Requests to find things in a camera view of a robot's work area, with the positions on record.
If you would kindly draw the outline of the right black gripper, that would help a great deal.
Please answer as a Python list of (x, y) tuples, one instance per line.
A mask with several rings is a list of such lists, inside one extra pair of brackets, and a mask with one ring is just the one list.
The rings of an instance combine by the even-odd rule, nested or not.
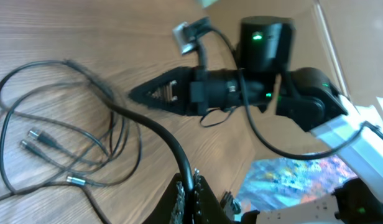
[(243, 69), (208, 70), (198, 80), (196, 67), (173, 68), (134, 87), (129, 98), (136, 103), (181, 116), (203, 116), (210, 108), (243, 106), (239, 77), (243, 77), (250, 105), (265, 102), (264, 84), (246, 77)]

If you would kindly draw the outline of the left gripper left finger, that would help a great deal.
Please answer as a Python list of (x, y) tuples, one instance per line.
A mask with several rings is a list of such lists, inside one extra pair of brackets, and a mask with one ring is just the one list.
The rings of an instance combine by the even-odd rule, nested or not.
[(185, 215), (185, 191), (180, 174), (175, 174), (152, 213), (143, 224), (182, 224)]

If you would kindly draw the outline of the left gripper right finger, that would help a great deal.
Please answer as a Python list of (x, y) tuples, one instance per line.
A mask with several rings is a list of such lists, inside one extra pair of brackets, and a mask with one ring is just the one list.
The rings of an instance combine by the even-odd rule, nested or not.
[(216, 198), (206, 179), (195, 169), (194, 181), (194, 212), (196, 224), (232, 224), (233, 196), (225, 192), (221, 200)]

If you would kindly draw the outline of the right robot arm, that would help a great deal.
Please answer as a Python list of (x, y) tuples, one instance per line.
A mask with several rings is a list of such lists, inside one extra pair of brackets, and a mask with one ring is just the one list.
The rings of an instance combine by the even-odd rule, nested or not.
[[(232, 112), (240, 106), (267, 109), (280, 75), (276, 114), (292, 119), (304, 131), (346, 114), (339, 92), (316, 68), (288, 70), (293, 22), (286, 17), (252, 16), (241, 21), (241, 41), (230, 52), (235, 70), (206, 68), (201, 38), (215, 30), (204, 17), (174, 28), (183, 54), (196, 52), (196, 67), (177, 67), (130, 92), (130, 98), (151, 108), (183, 116), (204, 117), (215, 110)], [(259, 223), (383, 223), (383, 203), (365, 180), (356, 177), (323, 197), (274, 212), (258, 212)]]

